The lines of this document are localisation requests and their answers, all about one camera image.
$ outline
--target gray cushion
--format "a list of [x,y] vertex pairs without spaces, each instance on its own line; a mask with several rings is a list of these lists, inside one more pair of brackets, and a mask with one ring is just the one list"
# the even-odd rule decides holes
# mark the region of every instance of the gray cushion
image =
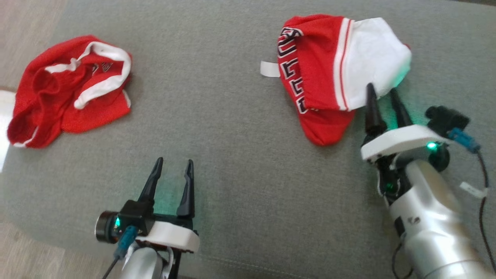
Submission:
[[[294,15],[383,17],[412,48],[399,92],[418,124],[431,105],[472,118],[496,181],[496,8],[451,1],[72,0],[52,38],[94,34],[133,54],[132,112],[43,150],[9,150],[7,216],[35,239],[111,257],[95,220],[136,198],[158,156],[165,159],[156,212],[174,213],[187,159],[195,161],[198,255],[181,273],[198,278],[390,278],[397,243],[360,158],[363,110],[335,146],[304,136],[279,79],[259,74]],[[390,126],[389,99],[380,101]],[[474,156],[453,146],[444,176],[482,186]],[[456,190],[476,247],[478,201]],[[495,196],[486,227],[496,245]],[[408,265],[400,264],[400,272]]]

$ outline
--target white trim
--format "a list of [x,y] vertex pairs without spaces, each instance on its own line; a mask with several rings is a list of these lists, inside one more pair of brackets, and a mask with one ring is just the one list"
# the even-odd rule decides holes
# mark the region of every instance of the white trim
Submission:
[[350,20],[350,23],[349,23],[349,27],[347,27],[346,29],[346,38],[347,40],[345,40],[345,46],[344,46],[344,53],[343,53],[343,66],[339,68],[339,72],[340,72],[340,76],[341,78],[343,79],[343,86],[341,88],[341,90],[343,91],[343,94],[341,95],[341,97],[344,98],[344,102],[345,102],[345,110],[347,111],[352,111],[353,109],[351,108],[350,106],[350,100],[348,98],[348,94],[346,94],[346,92],[348,92],[348,87],[346,86],[346,71],[345,71],[345,67],[346,67],[346,57],[347,55],[349,55],[350,53],[350,45],[351,45],[351,37],[352,37],[352,32],[353,32],[353,23],[355,23],[354,20]]
[[34,137],[36,136],[36,132],[37,132],[37,131],[38,131],[38,127],[36,127],[36,129],[34,129],[33,135],[31,136],[31,138],[30,138],[30,139],[28,139],[27,141],[25,141],[25,142],[23,142],[23,143],[16,142],[16,143],[14,143],[14,144],[13,144],[13,146],[14,146],[14,147],[22,147],[22,148],[26,147],[26,145],[27,145],[28,143],[30,143],[30,142],[34,139]]
[[74,71],[81,64],[81,59],[88,56],[92,51],[99,56],[107,57],[114,61],[122,61],[124,63],[123,68],[120,75],[113,75],[81,92],[78,99],[74,101],[74,108],[76,109],[83,109],[89,101],[119,88],[131,72],[131,57],[129,54],[123,49],[102,42],[90,42],[77,60],[71,58],[70,64],[49,66],[46,67],[45,70],[50,73],[62,72],[65,70]]
[[130,108],[131,107],[131,100],[129,99],[129,96],[124,89],[123,89],[123,94],[124,94],[125,102],[127,103],[127,107]]
[[336,102],[340,110],[346,110],[346,105],[342,94],[343,89],[341,88],[341,60],[346,48],[346,33],[348,31],[349,24],[350,19],[343,18],[341,28],[339,29],[338,45],[336,47],[336,56],[334,57],[333,65],[334,97],[336,98]]

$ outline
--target white label tag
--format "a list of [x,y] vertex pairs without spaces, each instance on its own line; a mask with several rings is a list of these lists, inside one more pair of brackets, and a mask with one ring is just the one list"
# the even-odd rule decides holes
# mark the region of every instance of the white label tag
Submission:
[[279,64],[260,61],[260,74],[267,77],[280,77]]
[[482,199],[483,197],[488,195],[487,188],[484,188],[484,190],[481,191],[479,189],[475,189],[474,187],[472,187],[472,185],[468,184],[467,182],[462,182],[462,184],[460,184],[460,188],[467,191],[469,194],[471,194],[472,196],[478,199]]

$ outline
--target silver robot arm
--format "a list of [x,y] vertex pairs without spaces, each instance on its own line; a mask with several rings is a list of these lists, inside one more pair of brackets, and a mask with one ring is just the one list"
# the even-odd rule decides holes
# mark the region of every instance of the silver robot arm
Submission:
[[415,274],[422,279],[496,279],[471,245],[460,205],[441,175],[423,160],[405,168],[411,184],[389,206]]
[[[367,90],[362,159],[377,168],[378,192],[400,237],[398,249],[404,248],[413,272],[420,279],[496,279],[473,248],[460,205],[439,174],[449,163],[447,144],[453,143],[446,133],[464,129],[468,118],[442,108],[429,127],[414,125],[393,89],[390,95],[398,128],[386,131],[373,85]],[[473,153],[480,148],[470,142],[464,145]]]
[[196,253],[199,246],[200,238],[191,229],[156,221],[146,237],[138,236],[128,248],[120,279],[176,278],[173,267],[179,264],[181,252]]

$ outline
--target black cable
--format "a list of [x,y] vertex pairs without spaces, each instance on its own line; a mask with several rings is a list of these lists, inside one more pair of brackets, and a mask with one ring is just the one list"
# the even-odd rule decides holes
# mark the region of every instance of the black cable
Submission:
[[[477,157],[479,159],[479,163],[481,164],[482,173],[484,175],[484,187],[489,188],[489,178],[488,171],[486,169],[486,164],[484,163],[484,159],[482,158],[482,154],[480,151],[477,151]],[[496,273],[496,264],[493,258],[493,253],[491,252],[491,248],[489,247],[488,239],[486,237],[486,233],[484,232],[484,222],[483,222],[483,214],[484,214],[484,206],[486,205],[486,197],[482,198],[481,207],[479,208],[479,228],[481,230],[482,240],[484,241],[484,245],[486,246],[487,253],[489,255],[489,261],[491,262],[491,266],[493,267],[494,272]]]
[[396,273],[396,269],[395,269],[395,265],[396,265],[396,254],[398,254],[398,251],[401,249],[401,242],[400,244],[398,244],[398,247],[396,247],[396,249],[394,250],[394,253],[393,253],[393,259],[391,261],[391,268],[393,270],[393,275],[394,275],[394,278],[395,279],[407,279],[409,278],[412,274],[413,274],[413,268],[410,268],[410,271],[408,272],[408,274],[406,274],[405,277],[401,278],[398,273]]
[[114,266],[116,265],[116,263],[119,261],[119,258],[115,258],[114,261],[112,262],[112,264],[110,264],[109,266],[109,269],[107,269],[107,272],[105,272],[105,274],[103,275],[102,279],[107,279],[107,277],[109,276],[110,272],[112,271],[112,269],[114,268]]

